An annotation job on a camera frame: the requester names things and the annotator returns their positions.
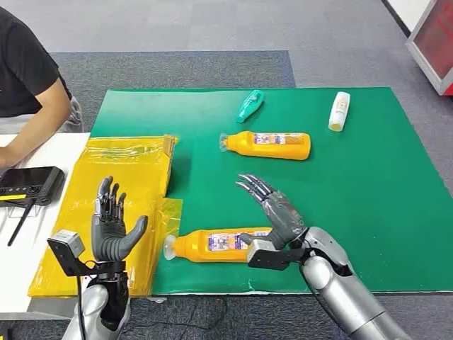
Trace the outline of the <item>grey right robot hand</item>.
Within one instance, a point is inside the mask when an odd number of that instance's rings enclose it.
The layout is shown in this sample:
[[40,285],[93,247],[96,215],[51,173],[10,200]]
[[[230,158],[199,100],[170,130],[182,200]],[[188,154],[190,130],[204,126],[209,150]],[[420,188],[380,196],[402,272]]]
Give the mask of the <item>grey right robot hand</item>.
[[240,174],[236,185],[249,193],[260,205],[272,229],[266,235],[241,233],[240,239],[250,245],[256,239],[271,242],[276,250],[298,244],[308,227],[287,197],[270,184],[252,174]]

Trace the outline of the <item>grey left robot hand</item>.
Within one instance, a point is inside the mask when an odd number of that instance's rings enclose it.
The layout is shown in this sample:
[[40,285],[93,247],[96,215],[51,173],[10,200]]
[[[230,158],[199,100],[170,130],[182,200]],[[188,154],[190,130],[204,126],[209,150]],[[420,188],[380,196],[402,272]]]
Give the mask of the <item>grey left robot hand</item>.
[[130,232],[126,231],[124,206],[126,193],[118,196],[118,183],[112,176],[104,178],[94,200],[91,219],[91,249],[99,262],[123,261],[147,230],[148,217],[140,216]]

